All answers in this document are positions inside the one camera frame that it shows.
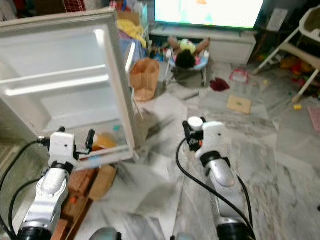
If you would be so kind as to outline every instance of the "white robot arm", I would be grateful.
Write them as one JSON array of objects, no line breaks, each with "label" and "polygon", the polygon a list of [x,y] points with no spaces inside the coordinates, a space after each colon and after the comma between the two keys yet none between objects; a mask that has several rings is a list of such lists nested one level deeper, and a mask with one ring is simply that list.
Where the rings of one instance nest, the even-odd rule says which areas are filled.
[{"label": "white robot arm", "polygon": [[35,199],[20,226],[18,240],[50,240],[61,215],[61,206],[68,196],[69,177],[77,166],[80,154],[92,150],[94,130],[90,130],[86,149],[77,150],[75,136],[61,128],[47,139],[49,167],[36,185]]},{"label": "white robot arm", "polygon": [[[232,170],[228,157],[224,154],[225,126],[221,122],[207,122],[203,117],[190,117],[183,122],[185,139],[189,149],[195,152],[195,157],[206,169],[208,184],[200,182],[191,176],[202,187],[213,193],[212,213],[219,239],[251,240],[256,239],[252,228],[252,216],[249,195],[242,180]],[[179,163],[184,174],[190,177]],[[242,190],[246,193],[250,222],[243,214],[245,203]]]}]

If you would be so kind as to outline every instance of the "marble floor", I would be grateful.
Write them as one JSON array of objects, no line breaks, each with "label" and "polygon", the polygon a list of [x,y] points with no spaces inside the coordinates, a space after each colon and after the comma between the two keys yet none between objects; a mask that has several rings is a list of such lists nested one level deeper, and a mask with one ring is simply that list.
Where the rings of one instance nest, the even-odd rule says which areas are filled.
[{"label": "marble floor", "polygon": [[[257,240],[320,240],[320,133],[307,110],[320,102],[304,98],[302,110],[295,111],[291,97],[298,88],[290,72],[274,68],[242,84],[229,80],[236,67],[210,63],[208,79],[220,77],[230,85],[214,92],[201,87],[200,74],[163,87],[166,65],[161,64],[155,98],[138,104],[146,138],[139,158],[115,165],[111,190],[93,203],[76,240],[111,226],[124,240],[169,240],[179,232],[195,240],[218,239],[211,195],[185,178],[175,162],[184,138],[182,122],[191,116],[225,124],[225,154],[247,185]],[[252,100],[251,114],[227,109],[230,95]],[[179,156],[189,172],[206,180],[186,146]]]}]

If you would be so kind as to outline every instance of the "cable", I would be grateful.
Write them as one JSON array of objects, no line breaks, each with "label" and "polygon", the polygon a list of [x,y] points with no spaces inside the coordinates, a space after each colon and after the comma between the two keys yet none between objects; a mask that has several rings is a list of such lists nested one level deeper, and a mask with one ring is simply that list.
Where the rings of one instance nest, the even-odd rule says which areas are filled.
[{"label": "cable", "polygon": [[[5,182],[5,179],[8,175],[8,173],[10,172],[11,168],[15,165],[15,163],[17,162],[17,160],[20,158],[20,156],[24,153],[24,151],[29,148],[31,145],[33,144],[39,144],[40,143],[40,140],[35,140],[35,141],[32,141],[30,143],[28,143],[27,145],[25,145],[20,151],[19,153],[15,156],[15,158],[13,159],[12,163],[9,165],[9,167],[7,168],[7,170],[4,172],[2,178],[1,178],[1,181],[0,181],[0,196],[1,196],[1,190],[2,190],[2,187],[4,185],[4,182]],[[3,228],[3,230],[9,235],[9,237],[12,239],[12,240],[15,240],[16,239],[16,234],[14,232],[11,232],[8,228],[8,226],[6,225],[5,221],[3,220],[2,216],[1,216],[1,213],[0,213],[0,226]]]},{"label": "cable", "polygon": [[242,179],[237,175],[238,177],[238,180],[243,188],[243,191],[244,191],[244,195],[245,195],[245,199],[246,199],[246,202],[248,204],[248,212],[249,212],[249,220],[250,220],[250,224],[252,227],[254,227],[254,221],[253,221],[253,218],[252,218],[252,209],[251,209],[251,203],[250,203],[250,198],[249,198],[249,194],[248,194],[248,190],[246,188],[246,185],[245,183],[242,181]]},{"label": "cable", "polygon": [[14,230],[14,226],[13,226],[13,221],[12,221],[12,217],[13,217],[13,211],[14,211],[14,206],[15,206],[15,201],[16,201],[16,198],[17,196],[19,195],[19,193],[25,189],[26,187],[28,187],[29,185],[31,184],[34,184],[36,182],[39,182],[39,180],[41,179],[38,178],[38,179],[34,179],[34,180],[31,180],[31,181],[28,181],[26,182],[25,184],[23,184],[13,195],[12,199],[11,199],[11,203],[10,203],[10,208],[9,208],[9,215],[8,215],[8,219],[9,219],[9,227],[10,227],[10,230],[12,233],[16,234],[15,233],[15,230]]},{"label": "cable", "polygon": [[179,161],[179,151],[180,148],[182,146],[182,144],[187,140],[187,138],[185,137],[179,144],[176,153],[175,153],[175,161],[176,164],[178,166],[178,168],[181,170],[181,172],[186,175],[188,178],[190,178],[191,180],[193,180],[194,182],[196,182],[197,184],[199,184],[201,187],[203,187],[204,189],[206,189],[207,191],[209,191],[210,193],[212,193],[213,195],[215,195],[217,198],[221,199],[222,201],[224,201],[226,204],[228,204],[237,214],[240,215],[240,217],[245,221],[247,227],[250,230],[250,235],[251,237],[255,240],[256,236],[254,233],[254,230],[249,222],[249,220],[247,219],[247,217],[235,206],[233,205],[228,199],[226,199],[224,196],[222,196],[221,194],[219,194],[218,192],[216,192],[215,190],[213,190],[211,187],[209,187],[208,185],[204,184],[202,181],[200,181],[199,179],[197,179],[196,177],[192,176],[189,172],[187,172],[180,164]]}]

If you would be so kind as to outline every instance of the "fridge door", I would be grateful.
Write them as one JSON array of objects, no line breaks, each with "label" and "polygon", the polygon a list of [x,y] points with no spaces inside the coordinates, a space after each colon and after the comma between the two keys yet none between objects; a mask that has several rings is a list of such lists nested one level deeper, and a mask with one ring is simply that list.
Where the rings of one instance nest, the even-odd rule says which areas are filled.
[{"label": "fridge door", "polygon": [[137,134],[111,8],[0,24],[0,97],[36,136],[61,126],[95,151],[78,169],[132,158]]}]

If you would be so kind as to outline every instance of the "open refrigerator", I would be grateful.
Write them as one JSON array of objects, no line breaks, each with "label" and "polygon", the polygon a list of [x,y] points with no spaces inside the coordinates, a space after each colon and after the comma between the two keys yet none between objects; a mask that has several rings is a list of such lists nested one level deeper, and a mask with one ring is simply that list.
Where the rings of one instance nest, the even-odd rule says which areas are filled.
[{"label": "open refrigerator", "polygon": [[61,126],[84,148],[105,139],[77,169],[133,157],[139,139],[112,8],[0,24],[0,98],[34,136]]}]

